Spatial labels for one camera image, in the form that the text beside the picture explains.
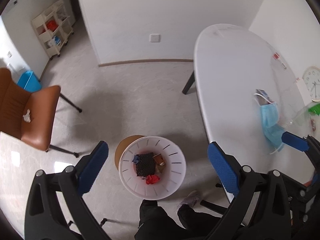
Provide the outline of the clear plastic bottle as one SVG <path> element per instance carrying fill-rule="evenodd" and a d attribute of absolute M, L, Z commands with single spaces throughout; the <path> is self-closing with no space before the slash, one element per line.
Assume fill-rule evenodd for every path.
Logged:
<path fill-rule="evenodd" d="M 319 102 L 312 102 L 304 107 L 287 105 L 281 109 L 280 125 L 284 128 L 289 128 L 294 125 L 307 126 L 311 128 L 310 117 L 314 116 L 308 112 L 308 109 Z"/>

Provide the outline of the blue face mask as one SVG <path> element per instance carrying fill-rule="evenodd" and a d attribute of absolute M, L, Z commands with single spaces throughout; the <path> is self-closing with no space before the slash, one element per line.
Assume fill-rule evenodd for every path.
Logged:
<path fill-rule="evenodd" d="M 278 113 L 278 107 L 275 101 L 273 104 L 262 105 L 262 106 L 258 104 L 258 106 L 260 108 L 261 124 L 263 129 L 264 127 L 270 127 L 278 123 L 279 113 Z"/>
<path fill-rule="evenodd" d="M 285 132 L 285 130 L 278 124 L 275 124 L 270 127 L 264 127 L 263 132 L 266 139 L 274 147 L 272 154 L 281 151 L 282 148 L 284 147 L 284 143 L 282 142 L 281 137 Z"/>

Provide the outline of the printed paper ball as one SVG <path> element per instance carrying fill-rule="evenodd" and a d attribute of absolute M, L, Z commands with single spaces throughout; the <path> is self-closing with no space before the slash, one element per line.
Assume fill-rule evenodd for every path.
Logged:
<path fill-rule="evenodd" d="M 134 156 L 132 162 L 133 162 L 134 164 L 138 164 L 138 163 L 140 162 L 140 157 L 139 157 L 138 154 Z"/>

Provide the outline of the black foam mesh sheet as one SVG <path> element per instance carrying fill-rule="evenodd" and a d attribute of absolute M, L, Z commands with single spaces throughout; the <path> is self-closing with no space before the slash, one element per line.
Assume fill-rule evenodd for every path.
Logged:
<path fill-rule="evenodd" d="M 153 160 L 153 153 L 139 154 L 140 162 L 135 164 L 138 177 L 146 177 L 155 174 L 156 163 Z"/>

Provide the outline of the red paper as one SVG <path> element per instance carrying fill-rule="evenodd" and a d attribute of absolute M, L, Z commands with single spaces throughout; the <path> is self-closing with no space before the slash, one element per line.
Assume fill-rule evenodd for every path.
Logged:
<path fill-rule="evenodd" d="M 145 178 L 145 182 L 147 185 L 153 185 L 153 184 L 156 184 L 160 181 L 160 177 L 155 175 L 155 174 L 152 174 L 152 175 L 148 175 L 146 176 Z"/>

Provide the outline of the small brown wrapper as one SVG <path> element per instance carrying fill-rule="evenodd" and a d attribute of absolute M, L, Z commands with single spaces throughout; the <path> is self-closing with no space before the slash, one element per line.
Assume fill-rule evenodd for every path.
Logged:
<path fill-rule="evenodd" d="M 156 154 L 153 156 L 153 160 L 155 161 L 156 163 L 156 170 L 159 172 L 159 173 L 163 173 L 165 167 L 166 167 L 166 161 L 165 159 L 162 157 L 161 154 Z"/>

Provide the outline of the white pink trash basket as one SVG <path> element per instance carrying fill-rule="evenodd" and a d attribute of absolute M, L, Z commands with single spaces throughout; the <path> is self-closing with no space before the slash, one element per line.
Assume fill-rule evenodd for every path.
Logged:
<path fill-rule="evenodd" d="M 123 139 L 114 161 L 125 188 L 146 200 L 160 200 L 175 193 L 187 169 L 182 150 L 158 136 L 132 135 Z"/>

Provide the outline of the clear snack wrapper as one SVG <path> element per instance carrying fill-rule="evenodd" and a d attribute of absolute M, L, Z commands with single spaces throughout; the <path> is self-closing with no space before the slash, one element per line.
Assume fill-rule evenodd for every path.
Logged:
<path fill-rule="evenodd" d="M 318 123 L 319 123 L 319 116 L 314 115 L 310 117 L 310 124 L 313 132 L 317 131 Z"/>

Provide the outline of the round wooden stool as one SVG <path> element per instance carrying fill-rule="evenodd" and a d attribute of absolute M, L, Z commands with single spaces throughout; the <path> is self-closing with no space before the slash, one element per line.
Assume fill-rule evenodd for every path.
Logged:
<path fill-rule="evenodd" d="M 121 156 L 122 156 L 123 152 L 125 151 L 125 149 L 131 143 L 133 143 L 134 141 L 136 141 L 136 140 L 138 140 L 138 139 L 140 139 L 142 137 L 144 137 L 144 135 L 132 135 L 132 136 L 129 136 L 129 137 L 123 139 L 119 143 L 119 145 L 116 148 L 115 154 L 114 154 L 114 163 L 115 163 L 115 166 L 116 166 L 117 170 L 119 170 L 120 159 L 121 159 Z"/>

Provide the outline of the brown leather chair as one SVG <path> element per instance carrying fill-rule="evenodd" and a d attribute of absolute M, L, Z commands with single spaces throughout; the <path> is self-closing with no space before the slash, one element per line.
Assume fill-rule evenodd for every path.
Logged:
<path fill-rule="evenodd" d="M 56 150 L 79 157 L 51 144 L 57 103 L 65 100 L 78 112 L 82 109 L 61 93 L 58 85 L 28 92 L 14 83 L 11 71 L 1 68 L 1 132 L 41 151 Z"/>

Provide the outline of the person's black trouser legs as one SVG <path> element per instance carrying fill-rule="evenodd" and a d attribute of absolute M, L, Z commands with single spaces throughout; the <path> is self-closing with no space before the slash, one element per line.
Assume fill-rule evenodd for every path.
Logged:
<path fill-rule="evenodd" d="M 220 218 L 196 212 L 183 204 L 177 212 L 179 226 L 155 200 L 143 200 L 139 208 L 139 227 L 135 239 L 205 239 Z"/>

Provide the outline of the blue plastic bin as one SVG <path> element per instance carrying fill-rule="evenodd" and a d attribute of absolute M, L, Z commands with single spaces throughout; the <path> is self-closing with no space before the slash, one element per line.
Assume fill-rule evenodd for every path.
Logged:
<path fill-rule="evenodd" d="M 40 81 L 32 70 L 24 72 L 20 76 L 17 85 L 30 93 L 37 92 L 42 89 Z"/>

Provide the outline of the cream storage cart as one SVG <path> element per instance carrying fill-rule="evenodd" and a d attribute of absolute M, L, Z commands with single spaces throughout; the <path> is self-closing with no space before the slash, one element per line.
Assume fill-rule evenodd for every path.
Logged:
<path fill-rule="evenodd" d="M 74 34 L 70 18 L 64 1 L 58 0 L 31 20 L 37 38 L 50 60 L 55 56 L 60 57 L 61 49 Z"/>

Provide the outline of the round white wall clock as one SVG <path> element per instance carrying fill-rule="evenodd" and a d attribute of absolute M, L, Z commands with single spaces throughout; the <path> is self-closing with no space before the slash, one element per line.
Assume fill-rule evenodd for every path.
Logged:
<path fill-rule="evenodd" d="M 303 81 L 313 102 L 320 102 L 320 69 L 311 66 L 303 74 Z"/>

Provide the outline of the white wall socket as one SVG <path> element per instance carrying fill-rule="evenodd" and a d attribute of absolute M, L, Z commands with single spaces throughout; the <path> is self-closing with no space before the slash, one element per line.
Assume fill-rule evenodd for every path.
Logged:
<path fill-rule="evenodd" d="M 149 41 L 151 43 L 158 43 L 161 41 L 161 35 L 160 34 L 150 34 Z"/>

